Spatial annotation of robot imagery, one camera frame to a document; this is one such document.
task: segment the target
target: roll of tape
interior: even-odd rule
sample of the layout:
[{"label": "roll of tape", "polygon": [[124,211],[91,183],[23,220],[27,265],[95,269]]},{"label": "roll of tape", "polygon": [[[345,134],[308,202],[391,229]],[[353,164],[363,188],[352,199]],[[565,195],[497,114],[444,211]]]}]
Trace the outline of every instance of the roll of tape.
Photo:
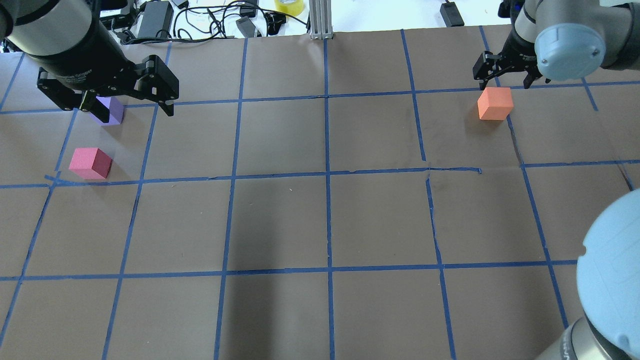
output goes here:
[{"label": "roll of tape", "polygon": [[298,16],[305,9],[305,3],[302,0],[275,0],[275,2],[276,10],[291,16]]}]

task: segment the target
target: power adapter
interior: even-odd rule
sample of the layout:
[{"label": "power adapter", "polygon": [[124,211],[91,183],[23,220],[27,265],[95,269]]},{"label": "power adapter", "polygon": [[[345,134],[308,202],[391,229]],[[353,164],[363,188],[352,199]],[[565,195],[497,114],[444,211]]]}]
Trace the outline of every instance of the power adapter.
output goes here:
[{"label": "power adapter", "polygon": [[138,28],[138,38],[167,38],[173,18],[173,7],[168,1],[147,1]]},{"label": "power adapter", "polygon": [[449,0],[447,0],[446,3],[440,5],[440,14],[448,28],[465,25],[465,21],[462,20],[462,16],[458,11],[456,3],[452,1],[449,2]]}]

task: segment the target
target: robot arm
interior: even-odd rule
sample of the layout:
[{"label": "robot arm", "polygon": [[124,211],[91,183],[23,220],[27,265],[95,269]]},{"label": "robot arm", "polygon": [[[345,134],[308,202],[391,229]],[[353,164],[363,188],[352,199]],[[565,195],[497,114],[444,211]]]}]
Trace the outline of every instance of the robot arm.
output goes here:
[{"label": "robot arm", "polygon": [[545,76],[579,79],[598,67],[640,70],[640,4],[598,0],[503,0],[499,16],[513,28],[502,51],[485,51],[474,66],[484,89],[492,78],[526,71],[524,87]]},{"label": "robot arm", "polygon": [[[93,3],[94,10],[99,5]],[[128,95],[157,102],[173,115],[175,75],[156,55],[141,64],[129,61],[83,0],[0,0],[4,36],[41,66],[38,89],[65,111],[78,108],[108,122],[109,111],[96,97]]]}]

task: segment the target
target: grid square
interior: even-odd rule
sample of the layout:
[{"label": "grid square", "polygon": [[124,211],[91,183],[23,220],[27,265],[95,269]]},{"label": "grid square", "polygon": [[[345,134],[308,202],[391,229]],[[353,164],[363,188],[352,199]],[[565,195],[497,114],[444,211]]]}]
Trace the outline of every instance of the grid square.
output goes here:
[{"label": "grid square", "polygon": [[[504,47],[504,42],[507,40],[507,37],[509,36],[509,33],[511,32],[512,28],[513,28],[512,25],[483,26],[484,35],[486,36],[486,42],[489,45],[489,50],[492,53],[498,54],[499,52],[502,51],[502,48]],[[481,53],[482,51],[477,55],[475,55],[473,57],[473,61],[476,61],[478,59],[478,56],[480,56]],[[523,86],[523,81],[526,76],[527,76],[526,72],[508,72],[500,76],[500,85],[501,86]],[[533,84],[544,85],[545,83],[544,80],[545,78],[541,78],[539,80],[536,80]],[[582,80],[581,79],[569,79],[566,81],[553,80],[551,83],[552,84],[580,84],[582,83]]]},{"label": "grid square", "polygon": [[48,193],[46,188],[0,190],[0,276],[20,276],[22,273]]},{"label": "grid square", "polygon": [[27,274],[117,274],[135,185],[55,189]]},{"label": "grid square", "polygon": [[244,73],[245,99],[324,93],[322,41],[309,41],[307,34],[249,38],[248,41]]},{"label": "grid square", "polygon": [[15,285],[17,281],[0,281],[0,321],[4,325],[4,319],[6,318],[9,306],[11,305],[11,299],[13,298],[13,292],[15,291]]},{"label": "grid square", "polygon": [[335,272],[333,299],[336,359],[450,358],[438,270]]},{"label": "grid square", "polygon": [[0,69],[3,70],[0,72],[0,102],[2,102],[2,99],[4,98],[7,88],[9,87],[9,83],[11,82],[11,78],[13,77],[13,73],[15,72],[15,68],[18,66],[21,57],[21,53],[8,53],[0,56]]},{"label": "grid square", "polygon": [[227,278],[220,359],[329,358],[327,274]]},{"label": "grid square", "polygon": [[58,109],[36,85],[40,66],[25,55],[2,108],[3,111]]},{"label": "grid square", "polygon": [[219,277],[123,280],[107,358],[212,359],[219,293]]},{"label": "grid square", "polygon": [[322,99],[246,102],[241,126],[238,174],[325,170]]},{"label": "grid square", "polygon": [[229,181],[145,184],[127,272],[222,270]]},{"label": "grid square", "polygon": [[[133,45],[121,45],[120,46],[120,48],[122,49],[122,52],[124,53],[124,56],[127,59],[133,61],[136,64],[142,63],[142,60],[144,60],[147,56],[149,56],[151,54],[158,55],[160,57],[160,59],[162,59],[162,61],[164,61],[164,63],[166,63],[167,47],[168,47],[167,43],[163,43],[163,44],[162,43],[160,43],[160,44],[133,44]],[[170,69],[177,76],[177,73],[176,73],[175,69],[173,67],[171,67]],[[124,96],[124,95],[123,96],[118,96],[117,98],[120,101],[120,103],[122,103],[124,105],[130,105],[130,104],[152,104],[152,102],[149,101],[149,100],[140,100],[140,99],[136,99],[135,97],[129,97],[129,96]]]},{"label": "grid square", "polygon": [[436,263],[426,176],[332,176],[333,265]]},{"label": "grid square", "polygon": [[444,263],[545,259],[519,168],[432,172],[431,191]]},{"label": "grid square", "polygon": [[416,90],[479,89],[471,71],[484,51],[477,26],[411,29],[404,34]]},{"label": "grid square", "polygon": [[327,51],[330,94],[411,90],[400,31],[338,33]]},{"label": "grid square", "polygon": [[527,174],[554,260],[584,255],[591,224],[629,191],[616,165],[528,168]]},{"label": "grid square", "polygon": [[556,280],[560,288],[564,312],[569,324],[584,316],[582,303],[580,303],[580,297],[578,296],[576,269],[576,265],[554,266],[554,273],[556,274]]},{"label": "grid square", "polygon": [[624,166],[634,189],[640,188],[640,164],[625,164]]},{"label": "grid square", "polygon": [[100,359],[116,283],[26,281],[0,359]]},{"label": "grid square", "polygon": [[[180,80],[178,101],[237,99],[243,48],[242,39],[201,44],[173,43],[169,69]],[[212,66],[203,68],[203,62]]]},{"label": "grid square", "polygon": [[459,360],[533,359],[563,331],[546,266],[451,269],[445,276]]},{"label": "grid square", "polygon": [[236,181],[228,269],[324,267],[325,177]]},{"label": "grid square", "polygon": [[506,121],[479,119],[480,91],[419,94],[427,161],[433,167],[517,166]]},{"label": "grid square", "polygon": [[584,88],[514,90],[511,120],[527,163],[613,160]]},{"label": "grid square", "polygon": [[331,170],[423,167],[411,95],[329,100]]},{"label": "grid square", "polygon": [[44,183],[54,174],[71,113],[0,115],[0,184]]},{"label": "grid square", "polygon": [[640,72],[636,70],[606,70],[599,67],[586,77],[588,83],[608,83],[610,81],[640,81]]},{"label": "grid square", "polygon": [[237,104],[176,106],[158,112],[145,178],[231,175]]},{"label": "grid square", "polygon": [[604,128],[602,137],[616,151],[616,159],[640,159],[640,103],[635,94],[640,85],[594,86],[593,98],[598,104],[598,118]]},{"label": "grid square", "polygon": [[153,114],[153,108],[127,108],[122,125],[99,126],[91,115],[79,112],[62,158],[60,178],[83,182],[68,169],[74,151],[78,147],[98,147],[113,159],[106,181],[138,180]]}]

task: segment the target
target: blue painter's tape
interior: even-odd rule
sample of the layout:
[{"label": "blue painter's tape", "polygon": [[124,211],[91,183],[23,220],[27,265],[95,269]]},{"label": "blue painter's tape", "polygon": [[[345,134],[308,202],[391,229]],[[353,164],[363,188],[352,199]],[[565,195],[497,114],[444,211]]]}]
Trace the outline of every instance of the blue painter's tape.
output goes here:
[{"label": "blue painter's tape", "polygon": [[22,61],[24,60],[24,53],[20,56],[20,60],[18,60],[18,65],[16,65],[13,70],[13,75],[11,76],[11,80],[9,80],[9,85],[6,87],[6,91],[4,92],[4,96],[2,101],[0,101],[0,110],[4,107],[7,97],[9,97],[9,92],[11,92],[11,87],[13,87],[13,83],[15,82],[16,76],[18,76],[18,71],[20,70],[20,66],[22,65]]}]

